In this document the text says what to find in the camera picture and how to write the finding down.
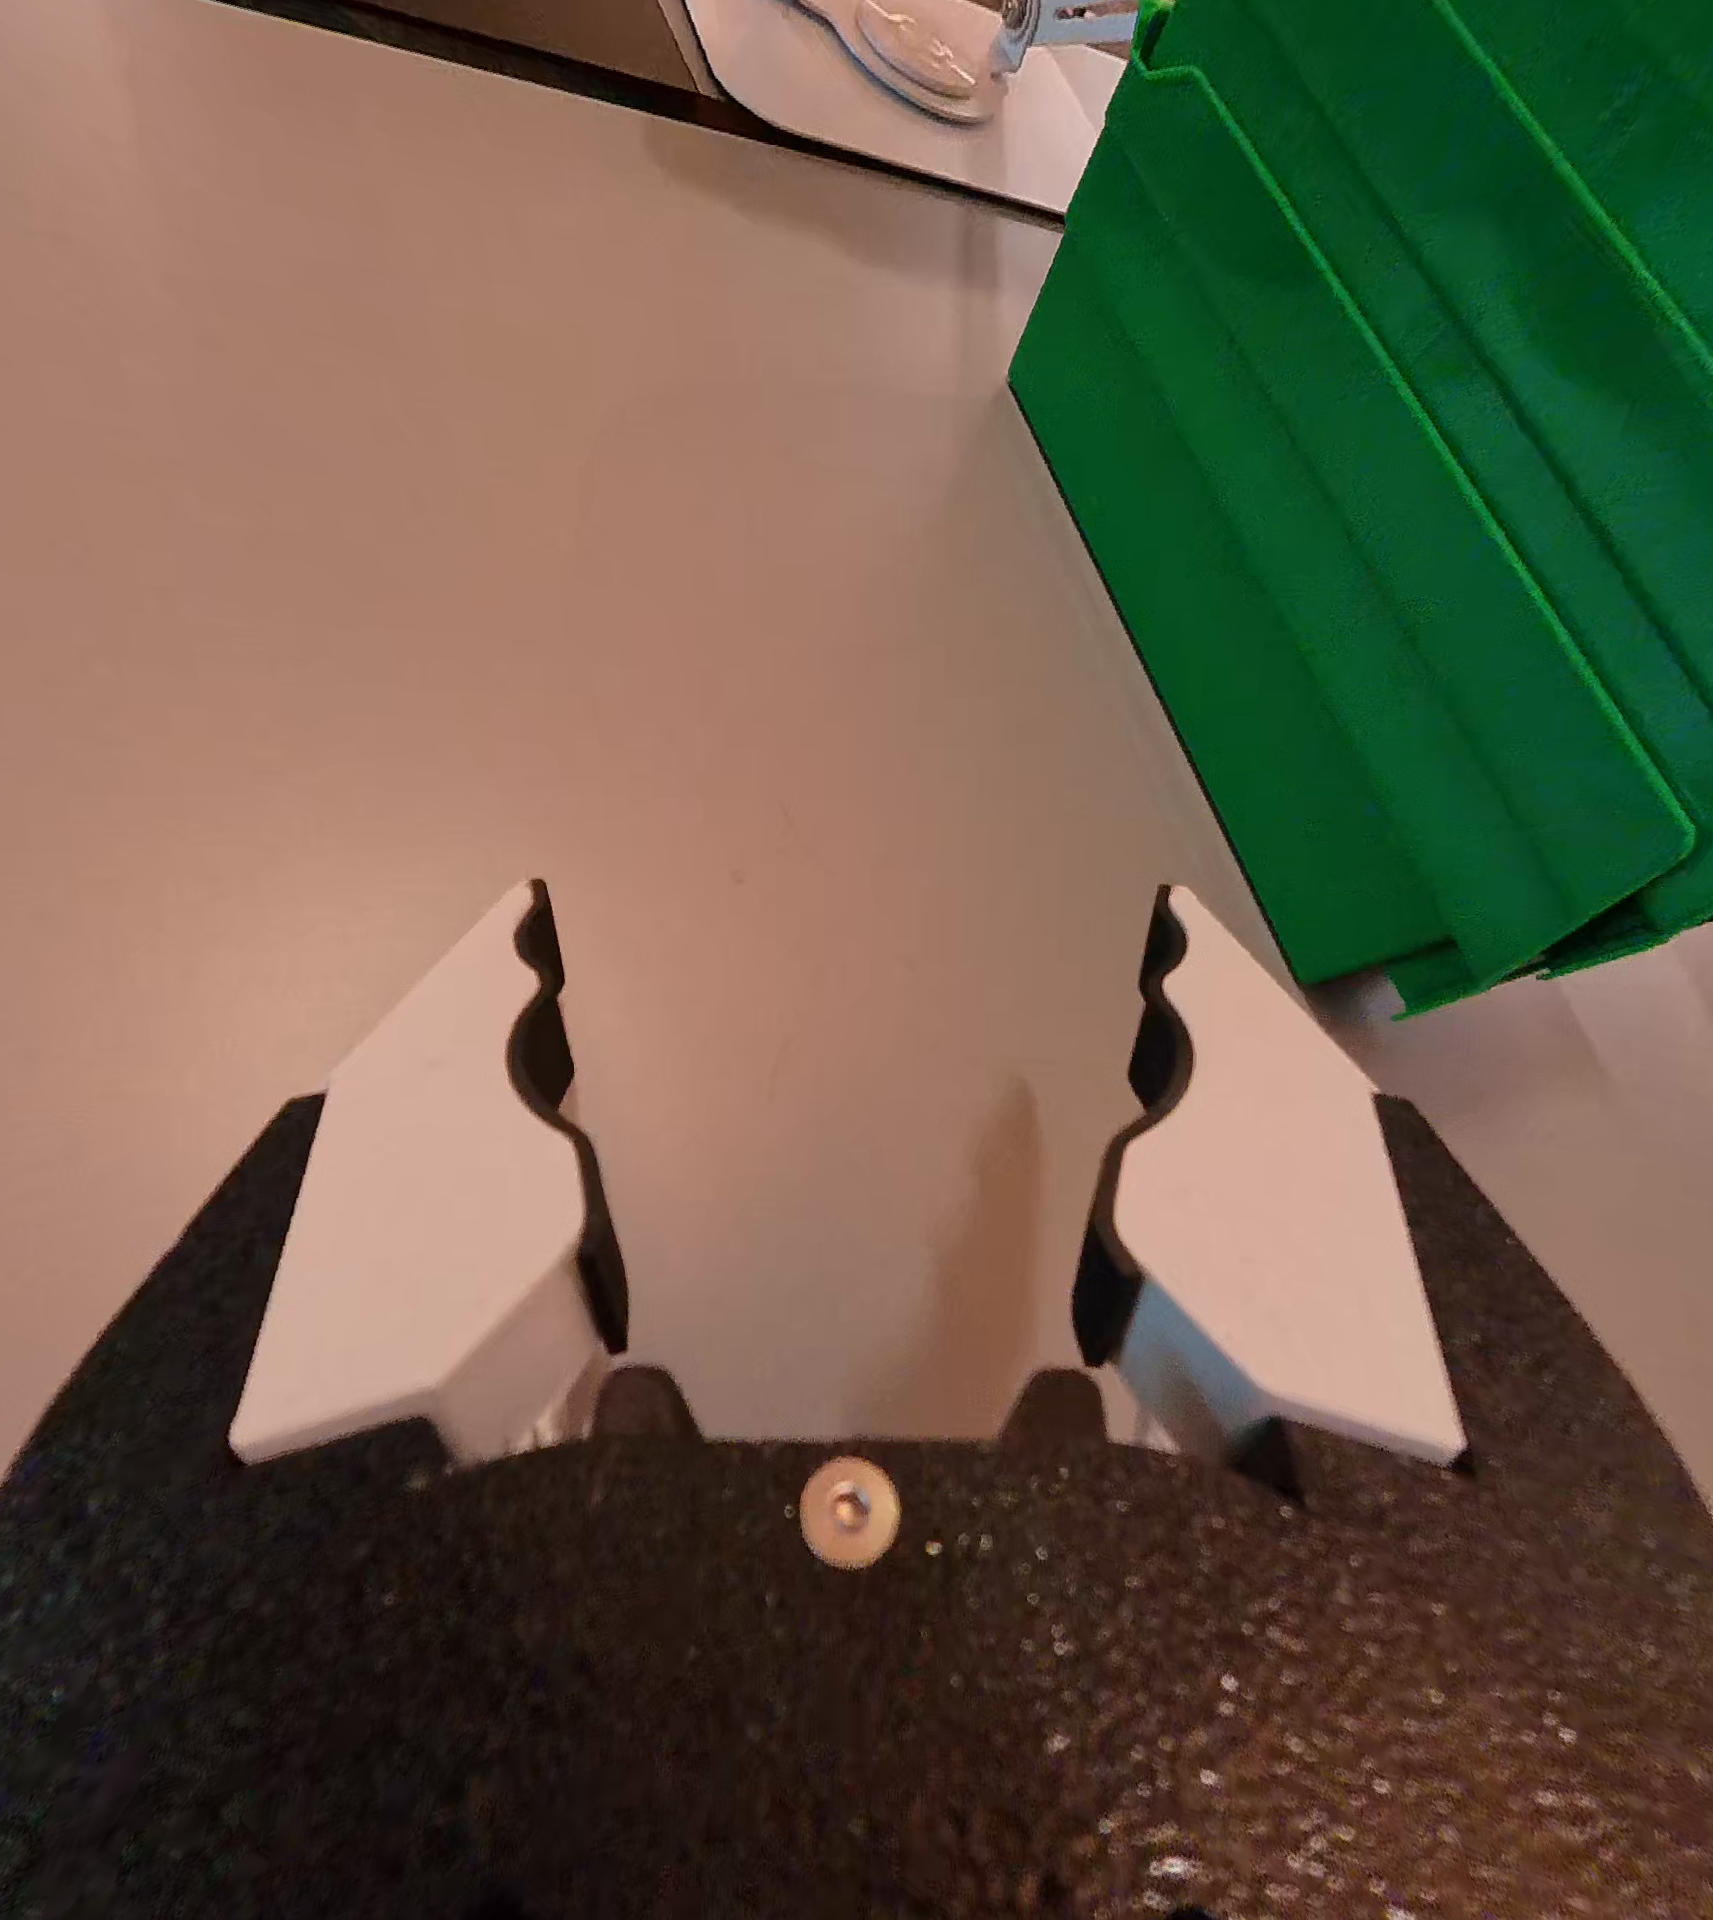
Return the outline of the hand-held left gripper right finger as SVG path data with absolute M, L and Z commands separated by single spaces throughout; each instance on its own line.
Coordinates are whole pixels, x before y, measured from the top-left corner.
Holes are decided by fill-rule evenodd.
M 1073 1284 L 1119 1435 L 1218 1457 L 1304 1427 L 1439 1469 L 1467 1430 L 1368 1074 L 1179 883 L 1156 890 Z

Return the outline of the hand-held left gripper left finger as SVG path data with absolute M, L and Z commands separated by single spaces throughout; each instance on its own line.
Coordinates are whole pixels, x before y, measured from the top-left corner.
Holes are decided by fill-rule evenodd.
M 522 879 L 332 1069 L 228 1443 L 430 1426 L 456 1463 L 585 1437 L 629 1271 L 572 1107 L 549 885 Z

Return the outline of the white stand base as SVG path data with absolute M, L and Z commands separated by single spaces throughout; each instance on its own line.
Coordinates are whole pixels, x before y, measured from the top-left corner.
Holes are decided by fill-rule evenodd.
M 758 121 L 1060 215 L 1141 3 L 662 1 L 701 83 Z

